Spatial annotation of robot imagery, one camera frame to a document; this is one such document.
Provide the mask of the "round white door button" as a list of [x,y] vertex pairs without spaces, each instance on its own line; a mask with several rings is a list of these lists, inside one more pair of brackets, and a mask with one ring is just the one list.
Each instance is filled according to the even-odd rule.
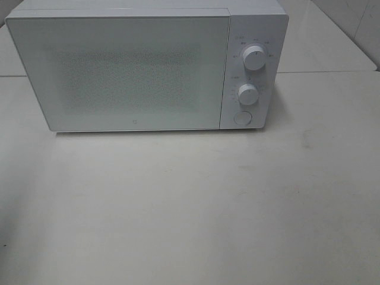
[[241,111],[234,116],[234,122],[240,126],[247,126],[252,121],[252,114],[247,111]]

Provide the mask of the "white timer knob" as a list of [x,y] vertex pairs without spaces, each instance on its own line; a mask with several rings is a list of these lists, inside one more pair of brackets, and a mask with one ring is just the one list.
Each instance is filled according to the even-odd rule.
[[238,89],[239,103],[244,106],[255,104],[259,99],[259,92],[253,84],[244,84]]

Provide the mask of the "white microwave door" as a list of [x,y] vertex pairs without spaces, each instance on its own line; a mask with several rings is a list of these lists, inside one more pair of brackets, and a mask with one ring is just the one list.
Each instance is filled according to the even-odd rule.
[[217,129],[225,9],[15,10],[6,24],[54,132]]

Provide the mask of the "upper white power knob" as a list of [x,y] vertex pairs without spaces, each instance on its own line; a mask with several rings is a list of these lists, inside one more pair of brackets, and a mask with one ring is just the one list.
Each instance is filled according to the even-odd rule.
[[267,52],[261,45],[250,45],[245,48],[242,56],[245,68],[250,71],[256,71],[265,65]]

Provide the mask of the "white microwave oven body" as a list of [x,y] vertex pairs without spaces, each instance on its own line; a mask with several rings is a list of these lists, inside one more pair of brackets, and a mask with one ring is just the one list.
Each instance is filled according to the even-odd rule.
[[[265,125],[289,22],[289,16],[277,1],[23,1],[10,13],[15,10],[101,9],[225,9],[230,21],[217,129],[255,129]],[[256,71],[247,70],[243,64],[243,51],[250,45],[261,45],[267,52],[265,65]],[[258,90],[259,99],[255,104],[244,106],[239,103],[238,89],[244,84],[253,84]],[[247,126],[234,122],[234,116],[241,111],[252,114],[252,121]]]

